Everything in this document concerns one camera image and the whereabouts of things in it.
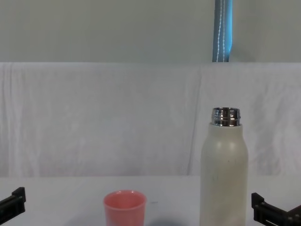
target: water bottle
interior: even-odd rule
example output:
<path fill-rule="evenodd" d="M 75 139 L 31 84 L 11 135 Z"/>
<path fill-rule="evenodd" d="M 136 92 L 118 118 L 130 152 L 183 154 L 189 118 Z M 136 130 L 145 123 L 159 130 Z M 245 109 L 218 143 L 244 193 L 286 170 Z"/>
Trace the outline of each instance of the water bottle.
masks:
<path fill-rule="evenodd" d="M 214 108 L 201 152 L 200 226 L 245 226 L 247 170 L 240 110 Z"/>

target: cup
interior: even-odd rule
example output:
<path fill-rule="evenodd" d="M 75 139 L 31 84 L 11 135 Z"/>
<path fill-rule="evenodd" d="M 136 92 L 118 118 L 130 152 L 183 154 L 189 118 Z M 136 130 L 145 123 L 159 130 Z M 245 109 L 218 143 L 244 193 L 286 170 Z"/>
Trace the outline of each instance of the cup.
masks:
<path fill-rule="evenodd" d="M 106 226 L 143 226 L 146 196 L 138 191 L 120 190 L 105 196 Z"/>

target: wall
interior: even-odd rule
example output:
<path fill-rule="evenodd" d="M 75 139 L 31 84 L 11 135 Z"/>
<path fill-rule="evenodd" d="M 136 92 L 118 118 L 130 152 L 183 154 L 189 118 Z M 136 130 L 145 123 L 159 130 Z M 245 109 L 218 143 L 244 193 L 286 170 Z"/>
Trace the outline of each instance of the wall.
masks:
<path fill-rule="evenodd" d="M 212 0 L 2 0 L 0 62 L 212 59 Z"/>
<path fill-rule="evenodd" d="M 233 1 L 230 61 L 301 62 L 301 1 Z"/>

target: white cloth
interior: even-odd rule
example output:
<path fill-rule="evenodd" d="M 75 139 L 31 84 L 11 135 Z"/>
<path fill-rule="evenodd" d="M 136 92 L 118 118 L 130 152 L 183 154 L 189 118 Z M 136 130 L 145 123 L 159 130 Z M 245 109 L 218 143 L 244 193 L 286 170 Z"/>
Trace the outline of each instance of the white cloth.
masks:
<path fill-rule="evenodd" d="M 231 62 L 301 62 L 301 1 L 233 1 Z"/>
<path fill-rule="evenodd" d="M 0 176 L 198 175 L 216 106 L 241 109 L 251 174 L 299 174 L 300 71 L 2 63 Z"/>
<path fill-rule="evenodd" d="M 199 81 L 199 66 L 0 64 L 0 175 L 186 175 Z"/>

